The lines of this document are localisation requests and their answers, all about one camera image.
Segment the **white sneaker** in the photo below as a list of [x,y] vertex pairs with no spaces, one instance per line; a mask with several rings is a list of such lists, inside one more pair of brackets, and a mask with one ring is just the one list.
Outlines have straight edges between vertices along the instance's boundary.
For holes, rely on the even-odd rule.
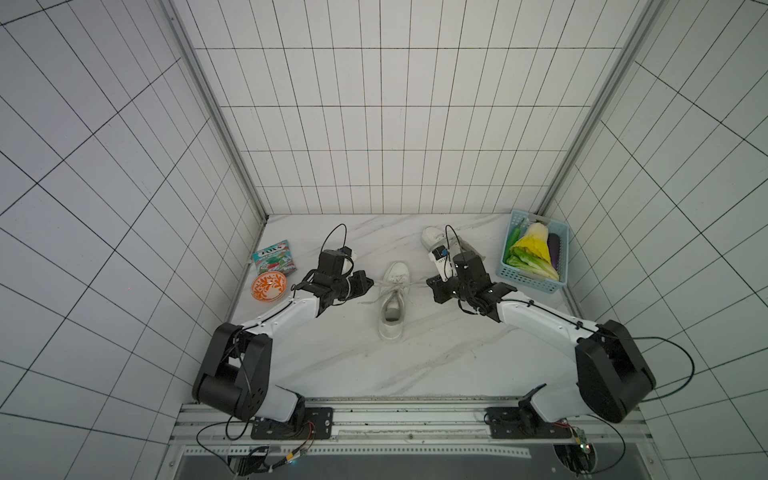
[[363,305],[378,307],[377,329],[381,339],[396,341],[402,337],[410,287],[409,267],[402,261],[396,261],[384,273],[384,278],[379,285],[378,297],[375,300],[363,302]]
[[444,257],[444,254],[442,253],[435,256],[434,251],[435,250],[442,251],[447,247],[448,244],[450,244],[451,247],[454,247],[454,246],[457,246],[458,243],[461,243],[465,250],[478,253],[478,250],[471,243],[469,243],[467,240],[463,239],[462,237],[460,237],[458,240],[452,239],[450,241],[447,241],[445,229],[438,228],[437,226],[428,226],[422,231],[421,243],[425,247],[425,249],[429,252],[433,260],[437,260]]

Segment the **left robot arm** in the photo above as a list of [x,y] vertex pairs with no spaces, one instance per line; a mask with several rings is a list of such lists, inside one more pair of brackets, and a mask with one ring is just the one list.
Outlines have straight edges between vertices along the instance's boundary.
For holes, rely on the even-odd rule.
[[362,297],[374,281],[355,269],[348,246],[325,249],[285,302],[243,324],[219,326],[192,386],[192,398],[233,418],[304,421],[304,398],[271,379],[272,354],[327,309]]

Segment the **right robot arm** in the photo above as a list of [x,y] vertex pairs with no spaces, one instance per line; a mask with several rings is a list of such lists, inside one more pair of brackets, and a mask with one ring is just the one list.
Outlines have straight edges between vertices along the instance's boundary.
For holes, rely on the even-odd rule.
[[466,312],[515,326],[560,351],[575,364],[572,378],[543,383],[518,403],[530,428],[592,414],[622,422],[656,387],[634,338],[616,321],[599,324],[544,306],[516,287],[494,282],[470,251],[451,260],[448,274],[426,280],[438,304],[456,300]]

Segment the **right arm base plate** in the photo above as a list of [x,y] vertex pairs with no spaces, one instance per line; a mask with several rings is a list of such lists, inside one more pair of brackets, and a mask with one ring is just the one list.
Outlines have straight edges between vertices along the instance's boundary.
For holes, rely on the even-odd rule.
[[565,440],[572,438],[567,426],[545,423],[532,410],[519,407],[488,407],[483,416],[493,439]]

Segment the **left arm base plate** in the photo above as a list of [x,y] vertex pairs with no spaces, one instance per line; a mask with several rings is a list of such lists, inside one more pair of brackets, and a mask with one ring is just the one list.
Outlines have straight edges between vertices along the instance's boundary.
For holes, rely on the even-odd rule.
[[300,407],[287,422],[257,418],[250,437],[267,441],[326,440],[331,437],[333,416],[330,407]]

